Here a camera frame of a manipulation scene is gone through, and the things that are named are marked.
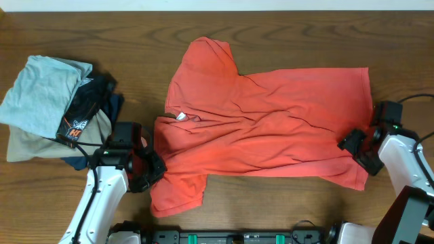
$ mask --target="beige cloth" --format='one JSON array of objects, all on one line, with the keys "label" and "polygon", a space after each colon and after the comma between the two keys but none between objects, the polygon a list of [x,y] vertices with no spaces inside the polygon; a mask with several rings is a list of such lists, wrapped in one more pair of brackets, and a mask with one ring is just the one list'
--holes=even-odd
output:
[{"label": "beige cloth", "polygon": [[[83,156],[81,152],[58,142],[25,132],[18,127],[9,127],[11,134],[7,145],[8,162],[26,161],[33,157],[59,158]],[[110,119],[99,110],[81,133],[79,142],[102,144],[111,134]],[[99,146],[81,146],[92,155]]]}]

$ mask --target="wooden table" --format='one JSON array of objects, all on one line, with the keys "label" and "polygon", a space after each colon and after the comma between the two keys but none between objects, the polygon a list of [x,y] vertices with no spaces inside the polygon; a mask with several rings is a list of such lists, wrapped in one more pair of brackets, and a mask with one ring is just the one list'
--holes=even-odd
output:
[{"label": "wooden table", "polygon": [[[164,115],[182,55],[204,35],[231,44],[241,74],[368,66],[374,101],[434,93],[432,12],[106,12],[6,14],[0,20],[0,97],[29,55],[91,62],[119,82],[117,92],[126,98],[120,119],[152,126]],[[433,131],[433,108],[429,99],[406,102],[406,127],[420,136]],[[7,163],[7,126],[0,126],[0,135],[0,243],[56,243],[87,172],[59,159]],[[423,145],[433,165],[434,140]],[[114,222],[185,230],[287,229],[299,220],[376,226],[394,199],[386,170],[363,192],[319,178],[211,176],[202,207],[156,219],[147,192],[128,194]]]}]

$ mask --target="green strip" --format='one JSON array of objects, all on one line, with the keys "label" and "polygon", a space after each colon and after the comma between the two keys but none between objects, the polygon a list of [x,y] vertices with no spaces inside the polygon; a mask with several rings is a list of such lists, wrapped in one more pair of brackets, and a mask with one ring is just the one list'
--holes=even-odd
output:
[{"label": "green strip", "polygon": [[189,235],[189,244],[197,244],[197,235]]},{"label": "green strip", "polygon": [[285,244],[285,236],[276,235],[276,244]]}]

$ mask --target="red shirt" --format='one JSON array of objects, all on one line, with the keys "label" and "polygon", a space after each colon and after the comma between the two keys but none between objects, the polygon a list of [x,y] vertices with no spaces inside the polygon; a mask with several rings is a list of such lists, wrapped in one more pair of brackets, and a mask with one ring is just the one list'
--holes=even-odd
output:
[{"label": "red shirt", "polygon": [[152,213],[202,204],[208,174],[319,176],[363,190],[368,174],[337,147],[367,129],[367,68],[302,68],[239,75],[228,43],[192,42],[170,83],[155,150],[167,172],[151,189]]}]

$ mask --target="folded light blue shirt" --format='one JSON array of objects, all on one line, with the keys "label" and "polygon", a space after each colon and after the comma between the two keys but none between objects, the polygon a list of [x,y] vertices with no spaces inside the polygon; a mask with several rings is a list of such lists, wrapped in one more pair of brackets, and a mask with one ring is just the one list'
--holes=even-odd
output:
[{"label": "folded light blue shirt", "polygon": [[78,87],[92,65],[61,58],[29,56],[0,106],[0,123],[55,138]]}]

